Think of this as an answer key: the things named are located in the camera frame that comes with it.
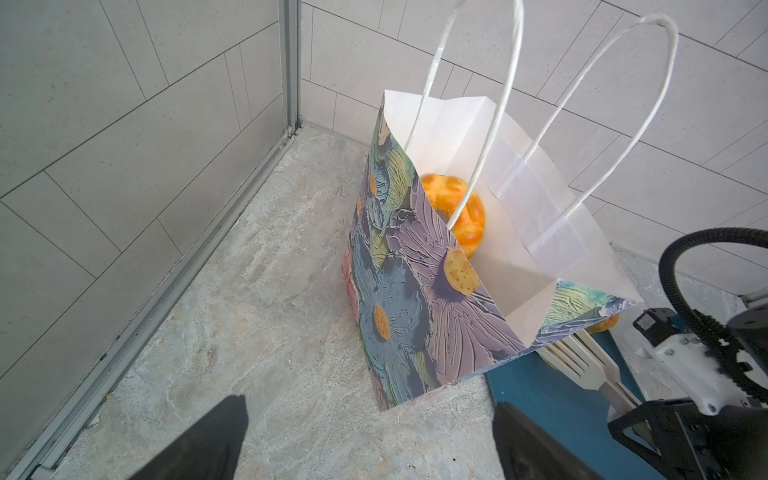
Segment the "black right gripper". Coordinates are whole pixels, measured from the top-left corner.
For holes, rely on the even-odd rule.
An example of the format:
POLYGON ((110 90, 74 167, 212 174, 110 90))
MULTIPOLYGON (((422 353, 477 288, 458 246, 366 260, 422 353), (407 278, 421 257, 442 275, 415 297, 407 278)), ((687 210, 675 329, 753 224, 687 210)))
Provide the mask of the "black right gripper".
POLYGON ((614 440, 667 479, 765 479, 767 410, 726 406, 714 416, 691 400, 655 400, 608 423, 614 440))

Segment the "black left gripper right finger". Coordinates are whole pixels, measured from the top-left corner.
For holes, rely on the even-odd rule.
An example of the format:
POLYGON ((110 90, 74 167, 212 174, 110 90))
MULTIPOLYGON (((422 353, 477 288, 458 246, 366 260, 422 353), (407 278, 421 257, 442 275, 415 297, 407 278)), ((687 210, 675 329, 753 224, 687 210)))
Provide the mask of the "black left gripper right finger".
POLYGON ((602 476, 509 402, 495 405, 492 433, 507 480, 602 479, 602 476))

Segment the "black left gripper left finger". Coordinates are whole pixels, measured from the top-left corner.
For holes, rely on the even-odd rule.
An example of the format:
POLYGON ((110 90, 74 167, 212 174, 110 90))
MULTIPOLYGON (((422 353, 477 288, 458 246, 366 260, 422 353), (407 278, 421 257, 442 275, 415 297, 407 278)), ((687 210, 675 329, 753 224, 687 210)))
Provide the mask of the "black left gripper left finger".
POLYGON ((248 424, 245 397, 227 396, 130 479, 233 479, 248 424))

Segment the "round knotted fake bun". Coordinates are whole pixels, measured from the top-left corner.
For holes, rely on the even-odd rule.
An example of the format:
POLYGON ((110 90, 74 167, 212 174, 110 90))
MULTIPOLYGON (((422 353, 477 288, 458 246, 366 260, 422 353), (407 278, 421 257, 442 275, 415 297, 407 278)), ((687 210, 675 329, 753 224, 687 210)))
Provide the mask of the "round knotted fake bun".
POLYGON ((597 323, 593 326, 588 327, 587 332, 589 334, 605 332, 613 328, 618 323, 619 319, 620 319, 619 315, 614 315, 612 317, 609 317, 608 319, 601 321, 600 323, 597 323))

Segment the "fake ring donut bread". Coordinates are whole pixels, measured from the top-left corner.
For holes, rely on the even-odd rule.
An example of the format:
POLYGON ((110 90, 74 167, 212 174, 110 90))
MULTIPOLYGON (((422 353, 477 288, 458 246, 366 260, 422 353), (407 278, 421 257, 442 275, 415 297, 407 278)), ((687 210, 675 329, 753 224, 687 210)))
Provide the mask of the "fake ring donut bread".
MULTIPOLYGON (((468 184, 455 176, 428 174, 421 183, 431 206, 448 221, 458 211, 468 184)), ((465 256, 472 258, 482 243, 485 231, 486 213, 479 196, 472 192, 461 209, 452 232, 465 256)))

